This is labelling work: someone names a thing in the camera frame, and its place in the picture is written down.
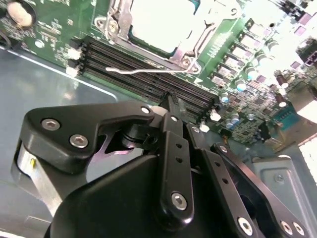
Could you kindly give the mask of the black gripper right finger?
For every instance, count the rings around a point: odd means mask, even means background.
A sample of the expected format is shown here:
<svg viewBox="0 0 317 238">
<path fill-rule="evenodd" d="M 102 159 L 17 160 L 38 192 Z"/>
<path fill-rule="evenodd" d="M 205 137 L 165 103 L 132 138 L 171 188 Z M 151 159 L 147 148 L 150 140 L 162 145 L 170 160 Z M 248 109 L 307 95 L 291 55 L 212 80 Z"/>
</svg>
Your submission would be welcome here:
<svg viewBox="0 0 317 238">
<path fill-rule="evenodd" d="M 189 123 L 185 103 L 174 97 L 185 120 L 191 150 L 218 199 L 228 238 L 308 238 L 307 228 L 279 198 L 223 143 L 209 146 L 199 128 Z"/>
</svg>

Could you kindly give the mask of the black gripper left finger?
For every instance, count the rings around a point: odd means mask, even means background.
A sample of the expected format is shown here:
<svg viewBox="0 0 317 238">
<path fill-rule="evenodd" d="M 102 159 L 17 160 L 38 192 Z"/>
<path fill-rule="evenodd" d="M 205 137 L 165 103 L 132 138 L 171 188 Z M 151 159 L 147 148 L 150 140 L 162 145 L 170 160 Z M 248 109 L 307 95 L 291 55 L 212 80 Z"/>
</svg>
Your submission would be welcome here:
<svg viewBox="0 0 317 238">
<path fill-rule="evenodd" d="M 24 117 L 14 165 L 20 186 L 55 215 L 65 198 L 87 183 L 96 159 L 133 149 L 159 159 L 155 211 L 167 224 L 194 216 L 189 143 L 183 136 L 185 102 L 166 92 L 158 106 L 131 101 L 44 107 Z"/>
</svg>

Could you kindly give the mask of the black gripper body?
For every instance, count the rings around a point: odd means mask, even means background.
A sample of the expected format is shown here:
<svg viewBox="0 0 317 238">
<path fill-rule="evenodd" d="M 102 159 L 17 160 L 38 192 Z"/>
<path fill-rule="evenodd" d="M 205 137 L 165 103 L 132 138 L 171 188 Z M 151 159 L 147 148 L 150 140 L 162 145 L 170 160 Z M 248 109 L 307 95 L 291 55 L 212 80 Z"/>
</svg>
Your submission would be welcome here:
<svg viewBox="0 0 317 238">
<path fill-rule="evenodd" d="M 201 132 L 165 131 L 159 155 L 142 155 L 72 192 L 48 238 L 229 238 L 222 169 Z"/>
</svg>

